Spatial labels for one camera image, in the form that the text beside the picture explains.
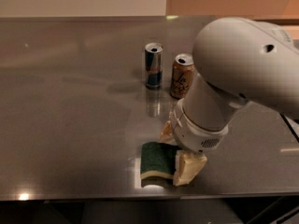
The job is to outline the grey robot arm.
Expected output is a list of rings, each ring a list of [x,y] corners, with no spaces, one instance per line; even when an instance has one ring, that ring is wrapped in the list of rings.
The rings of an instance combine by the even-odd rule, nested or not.
[[[190,184],[220,144],[243,147],[229,125],[251,104],[299,120],[299,51],[282,27],[232,17],[206,25],[194,40],[197,74],[169,119],[180,150],[173,184]]]

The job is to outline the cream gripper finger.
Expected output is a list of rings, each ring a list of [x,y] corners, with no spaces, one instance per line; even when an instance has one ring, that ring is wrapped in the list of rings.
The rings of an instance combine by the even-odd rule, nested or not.
[[[191,183],[205,167],[206,162],[205,154],[179,150],[176,154],[173,185],[178,187]]]
[[[168,120],[162,128],[159,141],[166,144],[174,144],[175,138],[172,133],[171,121]]]

